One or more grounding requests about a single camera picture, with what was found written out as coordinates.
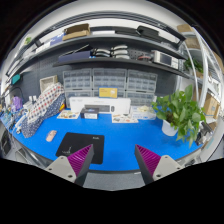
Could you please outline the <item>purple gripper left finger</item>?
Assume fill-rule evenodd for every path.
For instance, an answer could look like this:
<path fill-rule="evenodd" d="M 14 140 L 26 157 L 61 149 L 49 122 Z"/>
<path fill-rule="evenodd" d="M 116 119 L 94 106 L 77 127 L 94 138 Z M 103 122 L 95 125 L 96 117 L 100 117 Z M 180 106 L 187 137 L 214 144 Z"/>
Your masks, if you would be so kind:
<path fill-rule="evenodd" d="M 68 157 L 59 156 L 46 168 L 46 171 L 79 186 L 83 186 L 93 156 L 94 148 L 90 144 Z"/>

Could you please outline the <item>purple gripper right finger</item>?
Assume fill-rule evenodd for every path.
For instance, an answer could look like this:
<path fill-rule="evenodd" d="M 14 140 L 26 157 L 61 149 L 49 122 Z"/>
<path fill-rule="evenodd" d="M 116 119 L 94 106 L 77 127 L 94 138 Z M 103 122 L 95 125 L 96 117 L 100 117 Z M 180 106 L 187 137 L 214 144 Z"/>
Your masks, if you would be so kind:
<path fill-rule="evenodd" d="M 159 180 L 182 169 L 182 166 L 170 156 L 159 156 L 140 145 L 135 145 L 135 157 L 145 184 Z"/>

